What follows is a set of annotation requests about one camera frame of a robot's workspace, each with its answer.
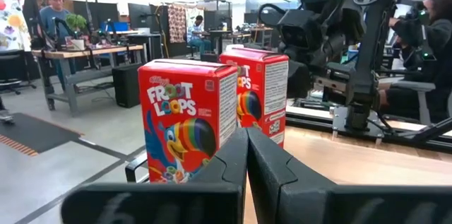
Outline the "red Froot Loops cereal box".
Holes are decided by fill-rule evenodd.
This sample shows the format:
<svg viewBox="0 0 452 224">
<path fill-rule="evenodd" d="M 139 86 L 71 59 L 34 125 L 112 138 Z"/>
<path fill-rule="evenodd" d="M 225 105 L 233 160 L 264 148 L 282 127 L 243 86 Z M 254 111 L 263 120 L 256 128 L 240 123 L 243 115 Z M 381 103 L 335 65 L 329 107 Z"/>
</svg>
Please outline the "red Froot Loops cereal box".
<svg viewBox="0 0 452 224">
<path fill-rule="evenodd" d="M 150 181 L 187 182 L 237 128 L 237 67 L 155 59 L 138 85 Z"/>
<path fill-rule="evenodd" d="M 232 48 L 220 55 L 220 61 L 237 67 L 237 125 L 259 129 L 284 146 L 288 56 Z"/>
</svg>

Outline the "tall black panel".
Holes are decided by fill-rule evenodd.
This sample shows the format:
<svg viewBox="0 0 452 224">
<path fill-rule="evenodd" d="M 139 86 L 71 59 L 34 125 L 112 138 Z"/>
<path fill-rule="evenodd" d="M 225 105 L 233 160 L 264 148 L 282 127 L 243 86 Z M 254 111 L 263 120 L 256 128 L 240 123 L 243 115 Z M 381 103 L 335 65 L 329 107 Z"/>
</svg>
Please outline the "tall black panel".
<svg viewBox="0 0 452 224">
<path fill-rule="evenodd" d="M 150 5 L 150 31 L 159 35 L 160 58 L 168 58 L 168 48 L 166 41 L 166 31 L 164 21 L 165 7 L 161 5 Z"/>
</svg>

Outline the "black computer tower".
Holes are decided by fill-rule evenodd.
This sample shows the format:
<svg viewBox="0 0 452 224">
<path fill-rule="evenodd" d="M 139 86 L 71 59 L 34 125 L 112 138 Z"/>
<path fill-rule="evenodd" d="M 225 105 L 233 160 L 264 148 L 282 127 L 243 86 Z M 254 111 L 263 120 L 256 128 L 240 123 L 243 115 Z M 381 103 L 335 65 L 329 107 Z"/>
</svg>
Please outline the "black computer tower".
<svg viewBox="0 0 452 224">
<path fill-rule="evenodd" d="M 138 68 L 140 64 L 130 64 L 112 69 L 116 104 L 132 108 L 139 105 Z"/>
</svg>

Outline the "black aluminium frame rail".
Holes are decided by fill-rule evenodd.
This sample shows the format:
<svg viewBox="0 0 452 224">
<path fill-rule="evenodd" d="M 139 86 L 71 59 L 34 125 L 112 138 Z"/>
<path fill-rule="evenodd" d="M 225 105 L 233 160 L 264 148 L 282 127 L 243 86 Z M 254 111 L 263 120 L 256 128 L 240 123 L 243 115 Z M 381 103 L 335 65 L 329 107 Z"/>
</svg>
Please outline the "black aluminium frame rail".
<svg viewBox="0 0 452 224">
<path fill-rule="evenodd" d="M 333 137 L 345 136 L 376 145 L 392 143 L 430 151 L 452 154 L 452 118 L 433 125 L 385 120 L 372 112 L 366 129 L 360 131 L 345 126 L 347 109 L 334 107 L 330 111 L 301 107 L 286 107 L 286 123 L 304 129 L 331 132 Z"/>
</svg>

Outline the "black office chair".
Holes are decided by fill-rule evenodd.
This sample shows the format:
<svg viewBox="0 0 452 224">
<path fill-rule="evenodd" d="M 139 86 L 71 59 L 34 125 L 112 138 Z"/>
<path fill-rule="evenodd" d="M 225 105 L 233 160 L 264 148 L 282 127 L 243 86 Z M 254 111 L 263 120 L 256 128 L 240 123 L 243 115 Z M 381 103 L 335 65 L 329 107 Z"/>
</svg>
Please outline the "black office chair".
<svg viewBox="0 0 452 224">
<path fill-rule="evenodd" d="M 27 55 L 23 50 L 0 52 L 0 93 L 21 94 L 24 88 L 36 89 L 28 70 Z"/>
</svg>

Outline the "black floor mat orange stripes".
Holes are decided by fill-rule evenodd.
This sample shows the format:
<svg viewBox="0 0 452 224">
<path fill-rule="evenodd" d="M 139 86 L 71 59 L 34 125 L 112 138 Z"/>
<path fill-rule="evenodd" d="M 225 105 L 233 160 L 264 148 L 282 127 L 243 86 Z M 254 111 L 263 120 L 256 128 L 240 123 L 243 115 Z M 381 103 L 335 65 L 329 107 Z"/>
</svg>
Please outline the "black floor mat orange stripes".
<svg viewBox="0 0 452 224">
<path fill-rule="evenodd" d="M 29 156 L 36 156 L 80 137 L 81 134 L 76 131 L 23 113 L 15 113 L 12 124 L 0 122 L 0 143 Z"/>
</svg>

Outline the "black computer monitor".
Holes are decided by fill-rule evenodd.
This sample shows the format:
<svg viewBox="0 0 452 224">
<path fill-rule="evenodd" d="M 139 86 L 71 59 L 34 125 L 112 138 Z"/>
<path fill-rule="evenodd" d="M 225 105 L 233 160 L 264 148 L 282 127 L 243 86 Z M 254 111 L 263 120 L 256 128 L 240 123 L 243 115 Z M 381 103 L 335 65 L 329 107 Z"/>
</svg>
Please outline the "black computer monitor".
<svg viewBox="0 0 452 224">
<path fill-rule="evenodd" d="M 90 21 L 93 24 L 94 29 L 98 29 L 108 19 L 113 22 L 119 21 L 117 4 L 74 1 L 73 13 L 83 16 L 87 20 L 88 12 L 86 6 L 88 6 L 90 10 Z"/>
<path fill-rule="evenodd" d="M 142 4 L 128 3 L 130 26 L 133 29 L 136 28 L 149 28 L 150 27 L 150 6 Z"/>
</svg>

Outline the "black metal wood-board shelf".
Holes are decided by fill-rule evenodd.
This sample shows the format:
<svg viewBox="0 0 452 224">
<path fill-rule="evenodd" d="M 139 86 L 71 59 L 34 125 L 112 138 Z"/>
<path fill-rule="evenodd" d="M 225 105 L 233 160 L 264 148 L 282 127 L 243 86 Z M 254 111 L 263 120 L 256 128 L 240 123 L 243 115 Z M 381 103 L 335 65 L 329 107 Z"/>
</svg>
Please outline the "black metal wood-board shelf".
<svg viewBox="0 0 452 224">
<path fill-rule="evenodd" d="M 338 184 L 452 185 L 452 155 L 288 126 L 284 149 Z"/>
</svg>

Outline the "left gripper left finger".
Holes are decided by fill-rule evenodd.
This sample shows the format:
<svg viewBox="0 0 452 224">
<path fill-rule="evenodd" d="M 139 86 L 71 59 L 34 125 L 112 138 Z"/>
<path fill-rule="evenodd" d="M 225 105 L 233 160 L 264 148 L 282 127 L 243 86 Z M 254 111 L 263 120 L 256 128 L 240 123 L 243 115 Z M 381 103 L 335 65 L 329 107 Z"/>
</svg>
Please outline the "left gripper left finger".
<svg viewBox="0 0 452 224">
<path fill-rule="evenodd" d="M 94 183 L 69 194 L 63 224 L 242 224 L 248 133 L 237 129 L 186 183 Z"/>
</svg>

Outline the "person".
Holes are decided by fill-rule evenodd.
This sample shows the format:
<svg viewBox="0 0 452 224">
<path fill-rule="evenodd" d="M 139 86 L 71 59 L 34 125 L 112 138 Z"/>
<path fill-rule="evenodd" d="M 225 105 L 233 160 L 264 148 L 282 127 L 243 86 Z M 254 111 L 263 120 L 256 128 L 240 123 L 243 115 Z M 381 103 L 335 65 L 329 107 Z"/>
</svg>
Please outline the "person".
<svg viewBox="0 0 452 224">
<path fill-rule="evenodd" d="M 54 22 L 54 18 L 60 20 L 66 20 L 67 15 L 71 13 L 63 7 L 63 0 L 48 0 L 49 5 L 40 9 L 40 17 L 42 19 L 42 25 L 44 26 L 44 30 L 46 33 L 51 35 L 52 37 L 58 37 L 59 45 L 66 44 L 66 37 L 69 36 L 66 28 L 61 27 L 59 24 L 59 33 L 56 32 L 56 26 Z M 76 73 L 76 65 L 74 59 L 68 59 L 70 72 L 71 74 Z M 61 70 L 61 64 L 59 61 L 54 61 L 54 66 L 56 68 L 56 73 L 59 78 L 61 88 L 65 92 L 66 88 L 64 85 L 64 75 Z"/>
<path fill-rule="evenodd" d="M 203 29 L 202 22 L 203 16 L 196 16 L 186 34 L 187 43 L 192 47 L 197 47 L 201 56 L 205 54 L 205 51 L 212 52 L 211 41 L 204 38 L 207 32 Z"/>
<path fill-rule="evenodd" d="M 452 93 L 452 0 L 424 0 L 430 24 L 425 27 L 428 45 L 435 56 L 421 70 L 406 75 L 405 81 L 433 83 L 435 89 L 426 93 L 427 107 L 433 122 L 448 117 L 448 97 Z M 417 91 L 386 84 L 379 88 L 380 108 L 385 114 L 419 119 Z"/>
</svg>

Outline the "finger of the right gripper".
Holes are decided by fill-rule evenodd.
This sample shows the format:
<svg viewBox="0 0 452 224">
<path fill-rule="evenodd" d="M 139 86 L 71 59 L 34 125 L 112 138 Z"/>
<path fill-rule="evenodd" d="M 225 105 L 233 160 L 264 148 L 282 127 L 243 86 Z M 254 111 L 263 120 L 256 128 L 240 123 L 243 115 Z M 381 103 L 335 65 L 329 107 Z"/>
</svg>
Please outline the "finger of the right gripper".
<svg viewBox="0 0 452 224">
<path fill-rule="evenodd" d="M 297 61 L 289 60 L 287 76 L 287 97 L 305 98 L 311 90 L 311 75 L 308 67 Z"/>
</svg>

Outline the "grey chair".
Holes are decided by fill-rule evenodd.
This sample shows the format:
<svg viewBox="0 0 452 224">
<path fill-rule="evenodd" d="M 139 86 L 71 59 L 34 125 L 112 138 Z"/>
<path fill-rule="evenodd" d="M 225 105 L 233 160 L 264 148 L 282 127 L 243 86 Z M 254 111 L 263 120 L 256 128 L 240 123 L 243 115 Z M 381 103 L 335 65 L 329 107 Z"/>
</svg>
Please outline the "grey chair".
<svg viewBox="0 0 452 224">
<path fill-rule="evenodd" d="M 396 81 L 391 84 L 396 88 L 409 89 L 417 92 L 419 102 L 420 122 L 425 125 L 430 125 L 431 118 L 429 108 L 427 106 L 426 93 L 434 90 L 436 86 L 433 83 L 420 83 L 414 81 Z"/>
</svg>

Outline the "wooden top grey workbench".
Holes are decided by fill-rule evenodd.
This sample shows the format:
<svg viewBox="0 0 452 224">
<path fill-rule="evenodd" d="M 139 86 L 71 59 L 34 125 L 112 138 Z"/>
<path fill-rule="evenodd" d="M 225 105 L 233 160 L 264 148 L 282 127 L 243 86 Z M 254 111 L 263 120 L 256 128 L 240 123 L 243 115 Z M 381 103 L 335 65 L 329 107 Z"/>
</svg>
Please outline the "wooden top grey workbench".
<svg viewBox="0 0 452 224">
<path fill-rule="evenodd" d="M 42 86 L 44 89 L 44 98 L 49 110 L 55 110 L 55 102 L 65 102 L 69 105 L 70 113 L 73 116 L 78 114 L 77 98 L 89 95 L 92 93 L 107 90 L 112 87 L 112 84 L 103 83 L 101 85 L 88 86 L 83 88 L 81 92 L 77 92 L 74 86 L 78 83 L 91 82 L 97 79 L 110 77 L 112 69 L 118 67 L 116 54 L 125 52 L 129 55 L 129 60 L 133 63 L 143 63 L 146 61 L 146 47 L 145 45 L 127 45 L 127 46 L 111 46 L 97 49 L 85 50 L 64 50 L 64 51 L 49 51 L 44 49 L 37 49 L 31 51 L 31 54 L 37 58 L 38 69 Z M 95 58 L 107 54 L 109 56 L 108 67 L 100 68 L 96 65 Z M 92 68 L 86 71 L 71 73 L 69 60 L 72 58 L 88 58 L 91 60 Z M 50 61 L 57 61 L 60 63 L 63 74 L 63 86 L 65 91 L 56 93 L 54 86 L 50 80 Z"/>
</svg>

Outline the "floral print hanging cloth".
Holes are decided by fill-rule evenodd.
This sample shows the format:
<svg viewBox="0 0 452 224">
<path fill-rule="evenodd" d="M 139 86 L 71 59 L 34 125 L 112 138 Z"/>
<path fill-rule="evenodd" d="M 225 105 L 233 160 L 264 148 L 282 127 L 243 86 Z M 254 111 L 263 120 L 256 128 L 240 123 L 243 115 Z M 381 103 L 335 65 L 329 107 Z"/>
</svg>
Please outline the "floral print hanging cloth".
<svg viewBox="0 0 452 224">
<path fill-rule="evenodd" d="M 0 52 L 31 50 L 31 37 L 23 15 L 23 0 L 0 0 Z"/>
</svg>

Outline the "patterned hanging cloth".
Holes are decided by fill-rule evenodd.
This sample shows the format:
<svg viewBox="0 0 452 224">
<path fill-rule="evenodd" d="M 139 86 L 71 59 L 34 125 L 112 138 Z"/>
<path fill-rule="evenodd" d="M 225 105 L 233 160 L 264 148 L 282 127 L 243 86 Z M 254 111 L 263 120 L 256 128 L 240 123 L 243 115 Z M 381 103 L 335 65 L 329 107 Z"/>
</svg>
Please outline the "patterned hanging cloth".
<svg viewBox="0 0 452 224">
<path fill-rule="evenodd" d="M 171 43 L 185 42 L 186 9 L 183 6 L 168 7 L 169 40 Z"/>
</svg>

